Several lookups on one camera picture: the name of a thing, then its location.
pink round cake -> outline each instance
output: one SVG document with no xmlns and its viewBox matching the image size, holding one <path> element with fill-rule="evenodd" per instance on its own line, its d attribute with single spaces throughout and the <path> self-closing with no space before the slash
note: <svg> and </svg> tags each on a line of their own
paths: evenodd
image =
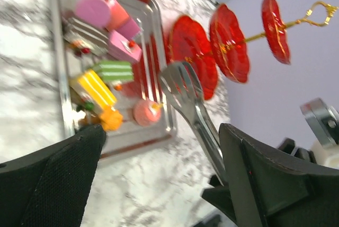
<svg viewBox="0 0 339 227">
<path fill-rule="evenodd" d="M 134 106 L 133 115 L 139 125 L 150 126 L 161 118 L 161 107 L 149 99 L 141 99 Z"/>
<path fill-rule="evenodd" d="M 74 14 L 97 28 L 104 28 L 111 20 L 111 11 L 105 0 L 78 0 Z"/>
</svg>

purple cake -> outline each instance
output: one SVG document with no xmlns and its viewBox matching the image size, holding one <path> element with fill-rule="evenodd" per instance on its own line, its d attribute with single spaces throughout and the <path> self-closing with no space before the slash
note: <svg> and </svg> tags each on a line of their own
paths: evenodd
<svg viewBox="0 0 339 227">
<path fill-rule="evenodd" d="M 105 0 L 78 0 L 74 14 L 97 28 L 104 28 L 111 20 L 111 11 Z"/>
<path fill-rule="evenodd" d="M 116 31 L 126 39 L 131 40 L 140 32 L 140 27 L 134 21 L 134 19 L 129 18 L 129 20 L 121 27 L 117 28 Z"/>
</svg>

orange pastry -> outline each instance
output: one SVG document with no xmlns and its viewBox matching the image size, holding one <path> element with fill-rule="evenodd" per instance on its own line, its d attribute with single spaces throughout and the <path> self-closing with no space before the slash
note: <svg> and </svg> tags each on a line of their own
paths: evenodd
<svg viewBox="0 0 339 227">
<path fill-rule="evenodd" d="M 119 129 L 123 120 L 122 114 L 112 107 L 105 108 L 99 118 L 101 120 L 102 128 L 106 132 Z"/>
</svg>

tray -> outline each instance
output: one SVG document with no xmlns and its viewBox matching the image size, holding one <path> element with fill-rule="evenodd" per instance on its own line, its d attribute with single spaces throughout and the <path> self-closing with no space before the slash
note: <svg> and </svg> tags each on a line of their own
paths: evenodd
<svg viewBox="0 0 339 227">
<path fill-rule="evenodd" d="M 72 10 L 76 0 L 50 0 L 52 32 L 56 51 L 61 107 L 65 126 L 65 136 L 75 134 L 78 128 L 79 114 L 71 102 L 69 77 L 79 70 L 79 62 L 64 44 L 63 20 L 69 10 Z M 156 73 L 166 66 L 160 11 L 154 0 L 117 0 L 126 11 L 139 21 L 142 32 L 136 39 L 142 47 L 143 59 L 138 68 L 144 68 L 144 79 L 141 81 L 141 97 L 148 96 L 151 100 L 160 100 L 163 104 L 161 120 L 150 127 L 141 127 L 132 118 L 132 107 L 140 99 L 127 98 L 121 93 L 114 93 L 118 103 L 114 106 L 124 116 L 124 123 L 117 131 L 107 132 L 107 143 L 102 151 L 102 158 L 113 156 L 115 159 L 126 158 L 138 153 L 163 146 L 175 139 L 177 128 L 174 109 L 166 104 L 166 98 L 158 88 Z"/>
</svg>

marble surface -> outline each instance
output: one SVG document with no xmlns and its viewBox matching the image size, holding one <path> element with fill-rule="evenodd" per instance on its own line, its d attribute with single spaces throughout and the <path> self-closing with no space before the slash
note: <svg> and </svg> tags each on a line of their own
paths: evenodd
<svg viewBox="0 0 339 227">
<path fill-rule="evenodd" d="M 186 13 L 208 28 L 214 7 L 207 0 L 157 1 L 164 27 Z M 47 0 L 0 0 L 0 162 L 63 138 L 49 25 Z M 229 121 L 221 80 L 206 105 L 217 127 Z M 211 165 L 177 116 L 174 143 L 118 163 L 99 163 L 83 227 L 191 226 L 213 210 L 200 198 L 213 173 Z"/>
</svg>

